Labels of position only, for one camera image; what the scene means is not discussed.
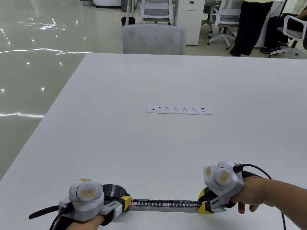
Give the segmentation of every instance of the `white cabinet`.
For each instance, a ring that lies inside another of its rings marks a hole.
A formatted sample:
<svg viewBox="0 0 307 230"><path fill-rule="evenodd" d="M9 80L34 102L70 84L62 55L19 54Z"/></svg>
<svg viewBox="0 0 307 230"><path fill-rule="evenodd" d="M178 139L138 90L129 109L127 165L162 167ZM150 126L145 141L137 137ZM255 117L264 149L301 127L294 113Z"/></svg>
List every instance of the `white cabinet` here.
<svg viewBox="0 0 307 230"><path fill-rule="evenodd" d="M198 45L204 0L178 0L176 25L187 30L186 45Z"/></svg>

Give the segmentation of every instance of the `wrist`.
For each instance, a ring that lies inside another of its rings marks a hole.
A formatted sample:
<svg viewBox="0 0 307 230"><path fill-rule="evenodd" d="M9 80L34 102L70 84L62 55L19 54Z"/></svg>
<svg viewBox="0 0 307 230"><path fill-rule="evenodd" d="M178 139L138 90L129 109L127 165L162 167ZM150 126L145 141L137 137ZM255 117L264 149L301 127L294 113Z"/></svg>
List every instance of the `wrist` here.
<svg viewBox="0 0 307 230"><path fill-rule="evenodd" d="M275 206L274 196L276 193L274 192L276 185L275 180L272 179L264 179L263 181L263 189L264 189L264 204L268 206Z"/></svg>

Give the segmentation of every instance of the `human hand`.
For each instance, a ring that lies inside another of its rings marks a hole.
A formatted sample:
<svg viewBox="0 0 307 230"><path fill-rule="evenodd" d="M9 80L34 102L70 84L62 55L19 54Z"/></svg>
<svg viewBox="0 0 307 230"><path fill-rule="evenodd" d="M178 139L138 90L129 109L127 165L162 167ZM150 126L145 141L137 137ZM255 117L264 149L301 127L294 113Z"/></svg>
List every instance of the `human hand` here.
<svg viewBox="0 0 307 230"><path fill-rule="evenodd" d="M231 198L231 202L238 203L240 214L244 214L245 205L250 205L249 210L254 212L260 204L265 203L267 180L258 176L244 179L244 187L241 192Z"/></svg>
<svg viewBox="0 0 307 230"><path fill-rule="evenodd" d="M97 230L104 220L105 218L103 216L95 216L87 222L73 222L67 230Z"/></svg>

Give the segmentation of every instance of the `office chair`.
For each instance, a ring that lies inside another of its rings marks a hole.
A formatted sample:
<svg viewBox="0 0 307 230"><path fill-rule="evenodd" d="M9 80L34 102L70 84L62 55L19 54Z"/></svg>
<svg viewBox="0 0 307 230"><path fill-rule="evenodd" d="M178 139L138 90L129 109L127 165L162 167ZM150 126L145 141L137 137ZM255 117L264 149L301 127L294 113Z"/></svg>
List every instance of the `office chair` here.
<svg viewBox="0 0 307 230"><path fill-rule="evenodd" d="M172 0L142 0L141 22L145 20L155 23L164 21L170 25L173 20L173 7Z"/></svg>
<svg viewBox="0 0 307 230"><path fill-rule="evenodd" d="M186 30L163 24L135 24L123 27L124 54L184 55Z"/></svg>
<svg viewBox="0 0 307 230"><path fill-rule="evenodd" d="M304 27L303 31L300 32L300 31L287 29L289 19L295 20L299 23L302 23L303 27ZM277 30L282 32L284 35L289 36L290 38L294 38L295 40L292 43L291 47L281 46L281 49L271 52L269 54L269 58L271 58L272 55L274 55L274 54L281 54L281 53L290 53L290 54L292 54L292 58L294 58L295 55L299 55L299 54L305 55L305 53L303 51L299 50L295 46L296 46L298 40L304 40L305 39L306 29L307 29L307 22L300 20L296 17L290 16L290 15L285 16L284 21L283 21L283 27L278 27Z"/></svg>
<svg viewBox="0 0 307 230"><path fill-rule="evenodd" d="M205 6L204 6L204 9L203 9L203 13L205 14L208 14L208 18L207 20L202 20L201 21L201 25L208 25L209 26L209 33L212 34L213 31L212 31L212 23L210 22L210 12L211 12L211 8L213 7L219 7L220 6L220 3L221 1L219 0L206 0L205 1Z"/></svg>
<svg viewBox="0 0 307 230"><path fill-rule="evenodd" d="M227 34L229 27L238 27L241 13L241 5L243 0L222 0L219 9L211 8L210 22L212 25L224 28L222 33L208 35L208 45L211 42L224 39L226 42L226 50L229 49L229 39L235 39L235 33Z"/></svg>

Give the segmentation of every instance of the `desk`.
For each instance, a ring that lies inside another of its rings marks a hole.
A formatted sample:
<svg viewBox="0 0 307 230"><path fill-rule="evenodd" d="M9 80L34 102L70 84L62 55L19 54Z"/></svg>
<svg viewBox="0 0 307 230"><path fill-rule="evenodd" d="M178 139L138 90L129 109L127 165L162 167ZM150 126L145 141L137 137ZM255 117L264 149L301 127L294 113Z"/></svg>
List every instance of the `desk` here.
<svg viewBox="0 0 307 230"><path fill-rule="evenodd" d="M307 187L306 60L88 54L0 181L4 230L43 230L79 176L134 198L196 199L202 168L253 163ZM207 106L214 115L147 114L148 104ZM278 210L129 212L111 230L281 230ZM287 221L287 229L297 229Z"/></svg>

